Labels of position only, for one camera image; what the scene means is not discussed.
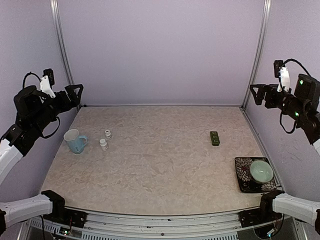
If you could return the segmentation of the green weekly pill organizer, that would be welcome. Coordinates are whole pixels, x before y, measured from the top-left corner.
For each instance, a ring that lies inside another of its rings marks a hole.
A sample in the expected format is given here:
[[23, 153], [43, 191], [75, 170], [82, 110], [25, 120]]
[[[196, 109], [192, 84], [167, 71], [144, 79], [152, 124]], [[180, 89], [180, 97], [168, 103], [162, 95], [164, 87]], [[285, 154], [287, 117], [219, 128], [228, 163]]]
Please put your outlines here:
[[210, 131], [210, 140], [211, 140], [212, 146], [220, 145], [220, 138], [217, 131]]

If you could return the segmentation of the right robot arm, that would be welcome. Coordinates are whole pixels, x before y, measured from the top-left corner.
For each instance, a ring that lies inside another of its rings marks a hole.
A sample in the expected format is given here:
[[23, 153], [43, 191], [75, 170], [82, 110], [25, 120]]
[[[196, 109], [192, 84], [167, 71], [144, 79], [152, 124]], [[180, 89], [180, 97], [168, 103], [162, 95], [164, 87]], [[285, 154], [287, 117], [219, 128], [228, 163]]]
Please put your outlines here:
[[[267, 109], [278, 108], [281, 115], [294, 120], [294, 129], [301, 128], [316, 152], [320, 151], [320, 83], [315, 78], [299, 74], [294, 93], [275, 84], [252, 84], [249, 87], [256, 105]], [[320, 204], [316, 201], [291, 196], [281, 190], [262, 195], [260, 207], [255, 212], [260, 222], [266, 222], [275, 214], [291, 216], [320, 231]]]

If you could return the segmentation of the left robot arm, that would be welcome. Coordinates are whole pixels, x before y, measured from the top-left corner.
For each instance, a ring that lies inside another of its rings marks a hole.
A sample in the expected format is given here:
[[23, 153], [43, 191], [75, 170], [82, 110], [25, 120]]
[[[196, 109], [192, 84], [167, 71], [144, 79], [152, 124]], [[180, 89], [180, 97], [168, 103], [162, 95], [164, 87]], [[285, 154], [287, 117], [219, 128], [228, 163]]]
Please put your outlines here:
[[[68, 85], [63, 91], [49, 95], [30, 85], [13, 98], [16, 108], [15, 122], [0, 138], [0, 180], [4, 181], [13, 167], [32, 149], [39, 139], [48, 139], [44, 129], [55, 121], [59, 114], [79, 106], [84, 86]], [[52, 190], [12, 202], [0, 204], [0, 231], [36, 216], [48, 215], [63, 223], [70, 218], [65, 199]]]

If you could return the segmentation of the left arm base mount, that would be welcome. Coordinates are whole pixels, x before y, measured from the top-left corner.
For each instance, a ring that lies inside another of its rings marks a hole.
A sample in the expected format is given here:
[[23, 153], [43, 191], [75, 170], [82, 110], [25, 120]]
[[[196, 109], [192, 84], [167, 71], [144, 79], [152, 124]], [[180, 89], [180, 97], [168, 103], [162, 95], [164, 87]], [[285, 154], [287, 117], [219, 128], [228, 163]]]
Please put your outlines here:
[[59, 210], [54, 210], [50, 214], [45, 214], [43, 218], [69, 227], [83, 229], [87, 220], [87, 215], [88, 214], [84, 211], [62, 208]]

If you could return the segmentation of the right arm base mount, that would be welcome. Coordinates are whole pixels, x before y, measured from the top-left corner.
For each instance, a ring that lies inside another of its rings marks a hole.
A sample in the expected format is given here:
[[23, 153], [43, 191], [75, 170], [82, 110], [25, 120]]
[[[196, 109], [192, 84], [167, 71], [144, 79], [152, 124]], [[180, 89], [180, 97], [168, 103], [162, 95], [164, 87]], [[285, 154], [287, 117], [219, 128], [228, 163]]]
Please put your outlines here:
[[261, 210], [260, 207], [252, 208], [249, 210], [242, 210], [238, 213], [238, 216], [242, 228], [280, 220], [283, 217], [281, 213], [270, 213], [268, 211]]

